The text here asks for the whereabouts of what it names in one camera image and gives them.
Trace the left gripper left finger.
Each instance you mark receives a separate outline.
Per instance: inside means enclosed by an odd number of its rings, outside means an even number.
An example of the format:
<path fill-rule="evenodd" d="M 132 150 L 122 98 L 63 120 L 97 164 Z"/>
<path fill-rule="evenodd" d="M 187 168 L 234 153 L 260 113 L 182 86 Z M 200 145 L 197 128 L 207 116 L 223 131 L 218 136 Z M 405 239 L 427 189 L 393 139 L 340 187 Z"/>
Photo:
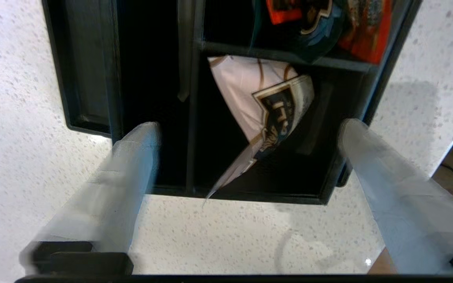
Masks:
<path fill-rule="evenodd" d="M 136 126 L 20 253 L 26 275 L 130 275 L 128 254 L 158 173 L 161 132 Z"/>

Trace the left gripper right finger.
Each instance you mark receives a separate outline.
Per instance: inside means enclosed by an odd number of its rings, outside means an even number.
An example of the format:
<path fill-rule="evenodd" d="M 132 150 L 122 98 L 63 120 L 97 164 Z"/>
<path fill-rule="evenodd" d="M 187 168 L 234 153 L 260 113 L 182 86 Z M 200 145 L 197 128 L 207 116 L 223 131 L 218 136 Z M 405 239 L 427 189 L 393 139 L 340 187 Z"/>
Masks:
<path fill-rule="evenodd" d="M 358 119 L 342 122 L 338 147 L 397 271 L 453 274 L 453 196 Z"/>

